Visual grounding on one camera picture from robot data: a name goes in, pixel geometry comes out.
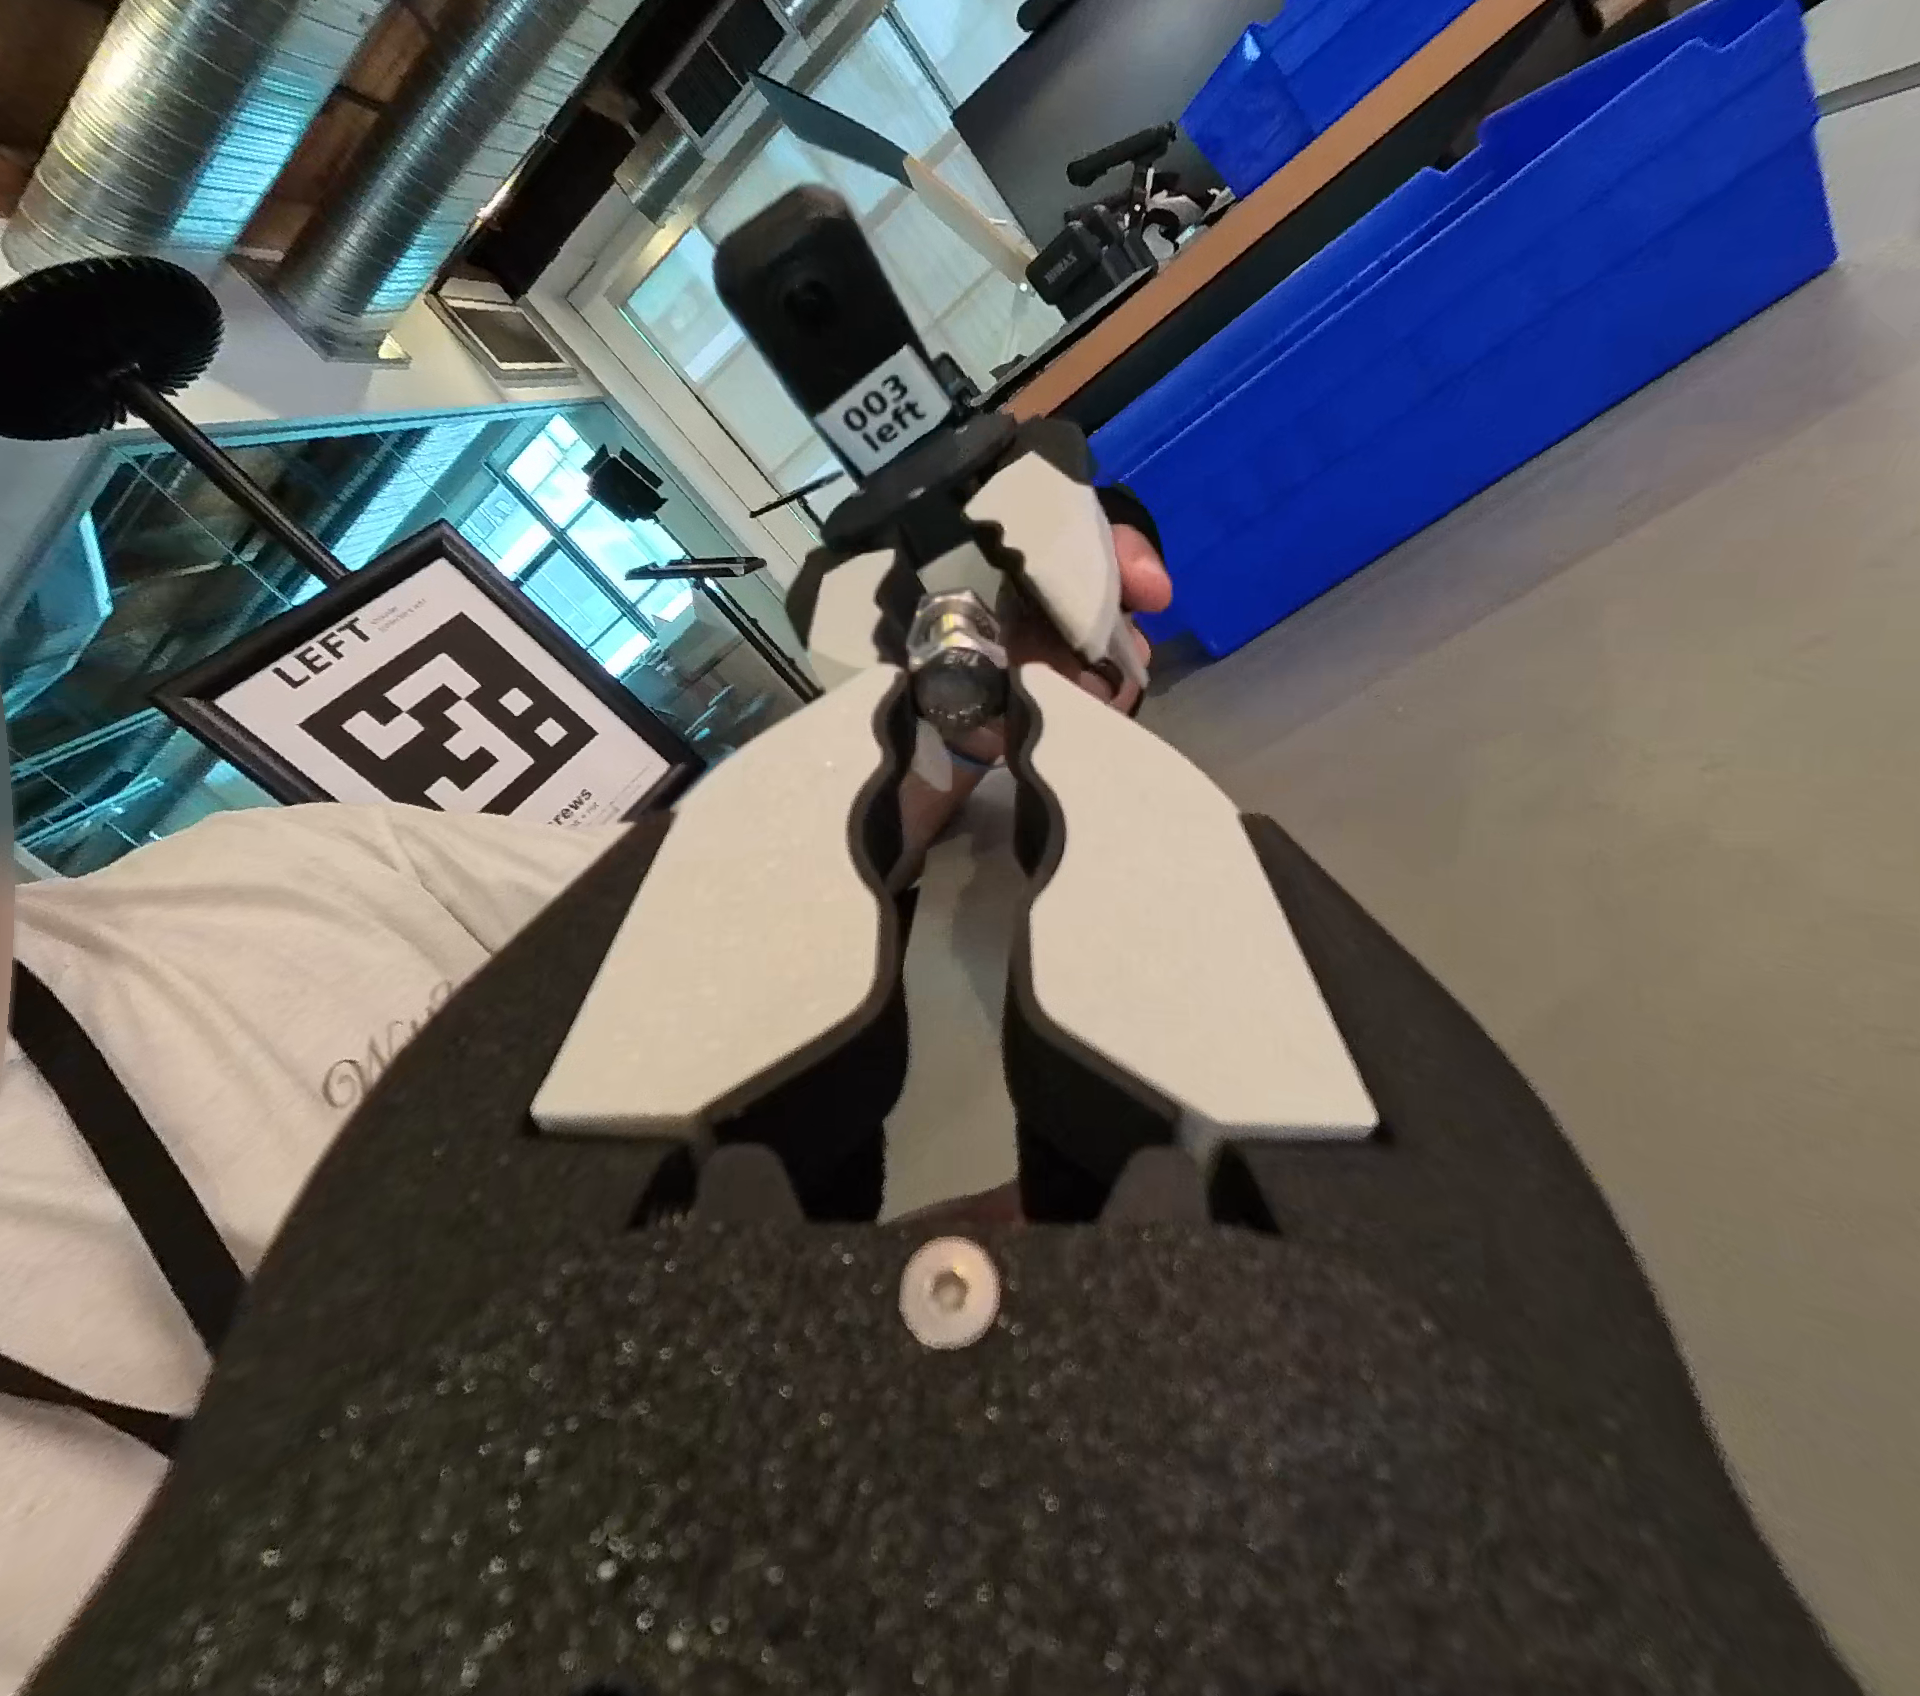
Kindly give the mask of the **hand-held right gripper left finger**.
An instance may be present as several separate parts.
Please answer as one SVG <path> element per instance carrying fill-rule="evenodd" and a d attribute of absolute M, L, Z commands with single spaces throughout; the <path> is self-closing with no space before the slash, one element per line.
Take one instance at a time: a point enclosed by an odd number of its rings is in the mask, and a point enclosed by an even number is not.
<path fill-rule="evenodd" d="M 533 1099 L 543 1135 L 712 1128 L 884 995 L 902 701 L 868 667 L 684 797 Z"/>

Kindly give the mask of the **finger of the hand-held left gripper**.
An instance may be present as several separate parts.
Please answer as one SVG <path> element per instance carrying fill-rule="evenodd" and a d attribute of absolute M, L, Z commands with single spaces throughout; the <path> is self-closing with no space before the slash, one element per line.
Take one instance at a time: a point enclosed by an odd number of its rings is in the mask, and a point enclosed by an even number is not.
<path fill-rule="evenodd" d="M 967 500 L 964 518 L 1029 618 L 1085 669 L 1120 665 L 1120 564 L 1093 484 L 1041 452 L 1021 455 Z"/>
<path fill-rule="evenodd" d="M 909 564 L 896 548 L 817 548 L 786 614 L 824 694 L 874 669 L 906 670 Z"/>

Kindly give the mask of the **silver ventilation duct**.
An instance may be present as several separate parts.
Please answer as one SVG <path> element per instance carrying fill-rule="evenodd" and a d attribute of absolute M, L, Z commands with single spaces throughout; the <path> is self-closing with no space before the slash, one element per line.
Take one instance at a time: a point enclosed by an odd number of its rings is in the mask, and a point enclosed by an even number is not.
<path fill-rule="evenodd" d="M 285 320 L 373 359 L 645 0 L 457 0 L 273 277 Z"/>
<path fill-rule="evenodd" d="M 8 266 L 221 268 L 389 2 L 123 0 L 6 222 Z"/>

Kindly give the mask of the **person's left hand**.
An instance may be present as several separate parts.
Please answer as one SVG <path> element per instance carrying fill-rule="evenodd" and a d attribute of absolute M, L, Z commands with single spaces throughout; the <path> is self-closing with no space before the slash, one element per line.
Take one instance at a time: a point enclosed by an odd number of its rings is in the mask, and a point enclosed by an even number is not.
<path fill-rule="evenodd" d="M 1117 557 L 1118 607 L 1126 623 L 1130 649 L 1140 677 L 1150 669 L 1152 649 L 1142 618 L 1159 618 L 1173 605 L 1173 581 L 1154 539 L 1128 520 L 1110 520 Z"/>

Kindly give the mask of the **black boom stand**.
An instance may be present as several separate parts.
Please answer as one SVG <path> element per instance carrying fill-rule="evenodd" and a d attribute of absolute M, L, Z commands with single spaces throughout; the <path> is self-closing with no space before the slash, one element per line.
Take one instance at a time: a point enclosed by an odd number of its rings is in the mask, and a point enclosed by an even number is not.
<path fill-rule="evenodd" d="M 348 567 L 177 407 L 219 361 L 217 294 L 162 259 L 85 259 L 2 290 L 2 434 L 17 443 L 104 437 L 142 422 L 271 542 L 327 587 Z"/>

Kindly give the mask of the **blue plastic bin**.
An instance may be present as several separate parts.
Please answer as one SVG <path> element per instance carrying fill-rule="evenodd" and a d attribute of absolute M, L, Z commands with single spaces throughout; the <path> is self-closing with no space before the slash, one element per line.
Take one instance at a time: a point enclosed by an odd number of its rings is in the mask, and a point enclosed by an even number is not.
<path fill-rule="evenodd" d="M 1801 0 L 1707 0 L 1493 115 L 1093 434 L 1157 642 L 1236 652 L 1831 271 Z"/>

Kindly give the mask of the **steel hex bolt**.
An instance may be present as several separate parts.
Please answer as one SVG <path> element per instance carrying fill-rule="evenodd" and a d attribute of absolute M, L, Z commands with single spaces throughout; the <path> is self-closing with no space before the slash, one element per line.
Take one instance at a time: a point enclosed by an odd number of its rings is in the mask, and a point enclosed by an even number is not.
<path fill-rule="evenodd" d="M 911 677 L 984 678 L 1006 670 L 997 612 L 970 589 L 925 595 L 906 632 Z"/>

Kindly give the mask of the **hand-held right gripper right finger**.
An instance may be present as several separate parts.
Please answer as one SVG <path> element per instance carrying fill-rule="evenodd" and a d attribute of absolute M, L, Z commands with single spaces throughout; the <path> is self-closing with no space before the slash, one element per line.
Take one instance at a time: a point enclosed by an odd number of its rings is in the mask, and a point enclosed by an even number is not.
<path fill-rule="evenodd" d="M 1236 803 L 1052 669 L 1017 701 L 1017 997 L 1044 1048 L 1186 1146 L 1380 1132 Z"/>

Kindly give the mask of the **large black screen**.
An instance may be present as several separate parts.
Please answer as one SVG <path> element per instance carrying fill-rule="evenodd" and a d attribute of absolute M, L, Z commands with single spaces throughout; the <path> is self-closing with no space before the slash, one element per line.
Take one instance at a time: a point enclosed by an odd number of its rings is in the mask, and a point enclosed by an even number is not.
<path fill-rule="evenodd" d="M 1243 32 L 1285 0 L 1076 0 L 957 111 L 975 162 L 1032 245 L 1090 201 L 1071 162 L 1180 118 Z"/>

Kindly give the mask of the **long wooden table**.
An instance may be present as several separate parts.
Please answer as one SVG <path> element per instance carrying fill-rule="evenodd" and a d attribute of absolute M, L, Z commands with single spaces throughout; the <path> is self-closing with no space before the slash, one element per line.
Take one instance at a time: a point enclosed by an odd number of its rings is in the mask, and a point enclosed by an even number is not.
<path fill-rule="evenodd" d="M 1152 277 L 1140 277 L 1102 307 L 1083 316 L 1050 351 L 1011 374 L 988 404 L 1015 420 L 1037 420 L 1072 409 L 1102 377 L 1140 351 L 1166 327 L 1189 320 L 1194 303 L 1228 307 L 1228 283 L 1246 265 L 1261 265 L 1261 248 L 1280 234 L 1309 227 L 1322 197 L 1338 190 L 1353 171 L 1380 160 L 1380 146 L 1404 138 L 1412 124 L 1452 87 L 1490 70 L 1504 73 L 1510 38 L 1531 40 L 1537 17 L 1554 0 L 1477 0 L 1439 36 L 1415 53 L 1380 87 L 1356 103 L 1325 135 L 1251 197 L 1240 198 L 1215 227 L 1196 236 Z"/>

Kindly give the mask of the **framed marker sign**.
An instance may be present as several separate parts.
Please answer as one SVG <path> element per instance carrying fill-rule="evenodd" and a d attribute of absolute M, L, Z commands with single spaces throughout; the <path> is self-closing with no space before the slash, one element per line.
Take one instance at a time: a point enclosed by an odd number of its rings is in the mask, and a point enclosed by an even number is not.
<path fill-rule="evenodd" d="M 288 806 L 595 832 L 670 809 L 706 770 L 445 522 L 157 685 L 153 701 Z"/>

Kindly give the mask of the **person in white shirt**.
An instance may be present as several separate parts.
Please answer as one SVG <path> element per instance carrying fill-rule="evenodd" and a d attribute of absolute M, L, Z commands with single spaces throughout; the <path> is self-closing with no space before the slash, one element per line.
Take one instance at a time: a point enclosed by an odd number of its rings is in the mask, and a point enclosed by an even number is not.
<path fill-rule="evenodd" d="M 21 886 L 13 948 L 255 1275 L 384 1068 L 625 832 L 405 804 L 228 813 Z M 2 1178 L 5 1354 L 190 1415 L 210 1354 L 17 1039 Z"/>

